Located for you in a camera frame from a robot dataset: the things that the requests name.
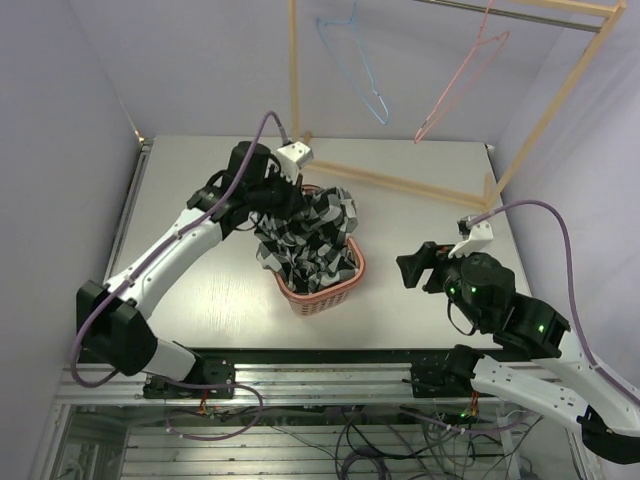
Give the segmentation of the pink wire hanger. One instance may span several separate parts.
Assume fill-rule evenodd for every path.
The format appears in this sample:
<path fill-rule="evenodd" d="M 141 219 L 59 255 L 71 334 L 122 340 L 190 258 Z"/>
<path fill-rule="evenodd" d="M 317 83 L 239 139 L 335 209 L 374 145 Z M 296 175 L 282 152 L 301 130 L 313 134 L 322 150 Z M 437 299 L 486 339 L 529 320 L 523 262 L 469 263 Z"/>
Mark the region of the pink wire hanger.
<path fill-rule="evenodd" d="M 494 1 L 487 2 L 483 10 L 483 16 L 479 24 L 476 39 L 471 49 L 442 91 L 423 124 L 416 131 L 413 139 L 415 144 L 423 141 L 435 126 L 444 119 L 449 111 L 461 101 L 471 86 L 498 57 L 506 42 L 509 40 L 509 30 L 504 30 L 492 36 L 489 36 L 486 32 L 490 10 L 493 6 Z"/>

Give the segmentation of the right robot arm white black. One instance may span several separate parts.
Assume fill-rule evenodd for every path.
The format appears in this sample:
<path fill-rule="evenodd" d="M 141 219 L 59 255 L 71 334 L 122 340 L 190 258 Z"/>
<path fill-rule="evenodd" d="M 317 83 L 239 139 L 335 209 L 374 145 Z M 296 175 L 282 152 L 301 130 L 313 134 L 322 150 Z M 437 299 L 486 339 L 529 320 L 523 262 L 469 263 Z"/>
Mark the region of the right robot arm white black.
<path fill-rule="evenodd" d="M 422 289 L 444 294 L 472 332 L 493 341 L 519 361 L 531 361 L 560 379 L 550 384 L 515 371 L 466 345 L 447 352 L 439 373 L 411 379 L 415 388 L 451 389 L 513 401 L 580 435 L 583 445 L 610 462 L 639 461 L 639 407 L 619 382 L 608 382 L 586 358 L 569 322 L 546 302 L 517 292 L 515 274 L 487 253 L 452 256 L 452 246 L 424 243 L 397 257 L 406 288 L 430 276 Z"/>

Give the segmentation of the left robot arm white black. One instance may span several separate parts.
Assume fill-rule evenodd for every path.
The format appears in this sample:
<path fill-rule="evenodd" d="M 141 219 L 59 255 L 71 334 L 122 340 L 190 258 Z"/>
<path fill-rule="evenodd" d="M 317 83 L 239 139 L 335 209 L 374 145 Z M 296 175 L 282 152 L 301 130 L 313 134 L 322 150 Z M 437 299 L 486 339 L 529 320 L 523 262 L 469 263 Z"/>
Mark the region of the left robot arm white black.
<path fill-rule="evenodd" d="M 159 339 L 148 321 L 176 281 L 251 214 L 290 218 L 302 203 L 301 170 L 312 158 L 302 142 L 288 142 L 275 151 L 256 140 L 239 142 L 227 167 L 194 192 L 172 226 L 140 258 L 103 284 L 88 281 L 79 288 L 72 358 L 87 351 L 114 374 L 146 373 L 181 389 L 213 388 L 205 360 Z"/>

